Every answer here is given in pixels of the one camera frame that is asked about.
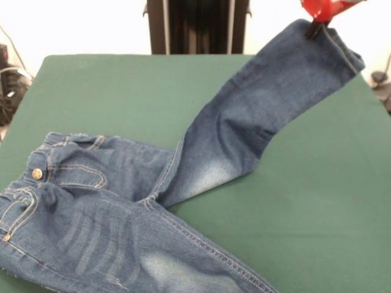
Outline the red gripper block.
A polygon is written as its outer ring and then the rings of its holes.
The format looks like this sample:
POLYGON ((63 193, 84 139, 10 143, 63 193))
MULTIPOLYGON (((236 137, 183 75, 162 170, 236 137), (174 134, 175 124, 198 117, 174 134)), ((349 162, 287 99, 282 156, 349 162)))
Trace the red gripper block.
POLYGON ((360 2, 363 0, 301 0, 302 7, 313 19, 304 37, 307 40, 313 39, 322 29, 328 27, 333 17, 360 2))

